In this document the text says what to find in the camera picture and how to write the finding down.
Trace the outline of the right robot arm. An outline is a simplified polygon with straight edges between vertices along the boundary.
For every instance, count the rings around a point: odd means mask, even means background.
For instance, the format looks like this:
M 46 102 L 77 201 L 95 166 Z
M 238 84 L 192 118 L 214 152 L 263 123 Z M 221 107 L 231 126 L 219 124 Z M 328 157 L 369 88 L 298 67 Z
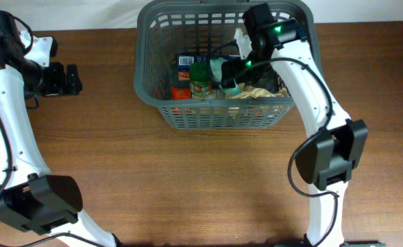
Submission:
M 222 65 L 221 88 L 239 79 L 256 79 L 270 66 L 283 80 L 297 106 L 307 139 L 289 159 L 292 188 L 310 200 L 305 246 L 345 246 L 343 199 L 358 167 L 368 129 L 353 121 L 330 92 L 313 58 L 310 33 L 295 19 L 277 21 L 269 5 L 243 14 L 245 29 L 235 31 L 232 45 L 240 57 Z

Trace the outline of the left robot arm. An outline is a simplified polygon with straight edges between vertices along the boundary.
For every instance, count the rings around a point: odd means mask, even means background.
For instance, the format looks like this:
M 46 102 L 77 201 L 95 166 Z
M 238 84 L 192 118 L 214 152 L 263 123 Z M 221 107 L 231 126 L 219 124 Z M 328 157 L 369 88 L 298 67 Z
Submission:
M 52 174 L 36 144 L 27 100 L 82 90 L 74 64 L 52 61 L 57 49 L 53 37 L 34 36 L 26 23 L 0 10 L 0 222 L 44 242 L 119 246 L 85 212 L 76 181 Z

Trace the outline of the grey plastic basket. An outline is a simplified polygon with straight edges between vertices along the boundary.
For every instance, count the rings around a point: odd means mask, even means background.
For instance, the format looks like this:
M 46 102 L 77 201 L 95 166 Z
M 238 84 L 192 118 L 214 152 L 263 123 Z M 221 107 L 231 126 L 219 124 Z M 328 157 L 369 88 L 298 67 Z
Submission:
M 216 48 L 244 26 L 242 15 L 257 1 L 152 1 L 139 13 L 134 88 L 179 129 L 265 128 L 275 125 L 295 105 L 292 97 L 173 100 L 171 89 L 188 88 L 178 65 L 189 56 L 237 55 L 233 47 Z

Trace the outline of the beige paper pouch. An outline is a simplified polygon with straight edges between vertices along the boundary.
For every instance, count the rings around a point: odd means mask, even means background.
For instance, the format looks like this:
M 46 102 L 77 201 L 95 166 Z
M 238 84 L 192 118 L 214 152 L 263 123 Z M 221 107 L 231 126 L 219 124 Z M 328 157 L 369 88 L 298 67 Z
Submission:
M 225 96 L 226 99 L 257 99 L 259 97 L 288 97 L 288 91 L 286 88 L 280 89 L 277 93 L 271 93 L 267 89 L 258 88 L 254 86 L 246 86 L 244 83 L 240 83 L 240 86 L 243 87 L 243 92 L 234 96 L 228 97 Z M 240 114 L 240 107 L 230 107 L 228 109 L 228 114 L 236 117 Z M 283 106 L 261 106 L 258 110 L 255 106 L 249 106 L 247 108 L 243 108 L 243 112 L 241 113 L 243 116 L 262 116 L 263 113 L 267 112 L 268 110 L 272 110 L 274 114 L 278 114 L 280 111 L 283 110 Z

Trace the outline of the blue tissue box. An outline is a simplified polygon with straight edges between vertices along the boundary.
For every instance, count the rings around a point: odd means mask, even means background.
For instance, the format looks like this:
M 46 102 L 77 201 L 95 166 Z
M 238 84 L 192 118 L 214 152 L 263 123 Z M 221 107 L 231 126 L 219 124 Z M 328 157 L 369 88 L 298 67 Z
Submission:
M 231 55 L 231 56 L 218 56 L 214 55 L 211 56 L 210 59 L 213 58 L 225 58 L 227 61 L 232 60 L 235 58 L 239 58 L 238 55 Z M 190 75 L 189 75 L 189 67 L 195 63 L 195 62 L 200 62 L 200 61 L 208 61 L 207 55 L 195 55 L 195 54 L 178 54 L 177 55 L 177 62 L 178 62 L 178 77 L 179 80 L 190 80 Z M 213 80 L 213 75 L 212 72 L 209 73 L 211 80 Z

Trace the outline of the green lid jar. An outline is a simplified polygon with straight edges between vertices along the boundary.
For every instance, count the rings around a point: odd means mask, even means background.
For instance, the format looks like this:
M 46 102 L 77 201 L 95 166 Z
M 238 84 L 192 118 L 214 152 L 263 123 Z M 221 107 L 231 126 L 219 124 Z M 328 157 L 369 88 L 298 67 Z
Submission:
M 190 90 L 195 97 L 207 97 L 212 92 L 212 80 L 206 61 L 195 62 L 189 67 Z

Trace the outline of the orange spaghetti packet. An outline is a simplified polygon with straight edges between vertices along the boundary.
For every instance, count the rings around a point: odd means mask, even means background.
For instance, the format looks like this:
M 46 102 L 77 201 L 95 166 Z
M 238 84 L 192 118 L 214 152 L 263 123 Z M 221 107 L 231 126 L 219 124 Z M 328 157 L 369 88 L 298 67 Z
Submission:
M 225 99 L 225 93 L 220 89 L 213 89 L 207 96 L 196 96 L 191 92 L 189 88 L 172 87 L 171 99 L 172 100 L 200 99 L 202 101 L 220 100 Z M 189 106 L 185 107 L 184 110 L 182 110 L 181 107 L 173 107 L 171 109 L 171 112 L 177 115 L 182 114 L 183 112 L 185 112 L 187 115 L 196 115 L 198 110 L 196 109 L 196 107 L 189 107 Z

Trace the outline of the pale green wipes packet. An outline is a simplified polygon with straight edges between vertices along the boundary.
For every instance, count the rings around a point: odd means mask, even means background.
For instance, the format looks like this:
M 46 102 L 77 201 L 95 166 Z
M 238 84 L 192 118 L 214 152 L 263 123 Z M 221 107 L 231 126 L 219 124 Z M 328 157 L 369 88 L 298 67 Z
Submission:
M 243 92 L 243 87 L 234 83 L 232 88 L 225 88 L 220 85 L 221 79 L 223 77 L 221 66 L 223 63 L 227 62 L 225 58 L 213 58 L 210 59 L 210 68 L 213 75 L 213 80 L 218 84 L 219 88 L 228 97 L 234 97 Z

